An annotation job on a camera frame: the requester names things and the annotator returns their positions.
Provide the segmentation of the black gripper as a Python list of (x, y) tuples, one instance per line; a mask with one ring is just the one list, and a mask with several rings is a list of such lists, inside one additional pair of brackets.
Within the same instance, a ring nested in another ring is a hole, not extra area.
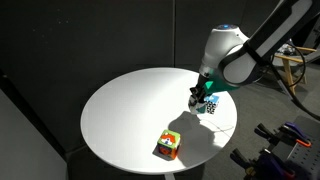
[(199, 104), (206, 104), (206, 101), (205, 101), (206, 92), (204, 90), (204, 85), (207, 81), (208, 81), (207, 77), (200, 75), (198, 77), (196, 86), (190, 88), (191, 96), (189, 98), (189, 101), (191, 104), (196, 104), (197, 102)]

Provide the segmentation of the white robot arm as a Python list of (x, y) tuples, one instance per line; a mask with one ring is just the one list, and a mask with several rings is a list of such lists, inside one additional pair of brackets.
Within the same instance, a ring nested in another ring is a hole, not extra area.
[(319, 13), (319, 0), (280, 0), (256, 32), (248, 38), (235, 25), (219, 25), (208, 38), (199, 79), (189, 105), (203, 103), (204, 85), (211, 78), (239, 87), (257, 81), (270, 56)]

